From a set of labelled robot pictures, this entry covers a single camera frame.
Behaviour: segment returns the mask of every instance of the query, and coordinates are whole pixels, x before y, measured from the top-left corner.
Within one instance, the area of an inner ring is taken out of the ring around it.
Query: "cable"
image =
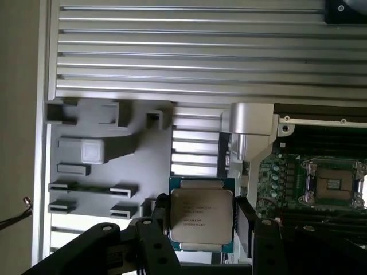
[[[5,219],[3,221],[0,221],[0,231],[31,216],[33,214],[33,205],[29,197],[25,197],[23,199],[23,202],[28,206],[27,209],[22,212],[21,214],[12,217],[10,219]]]

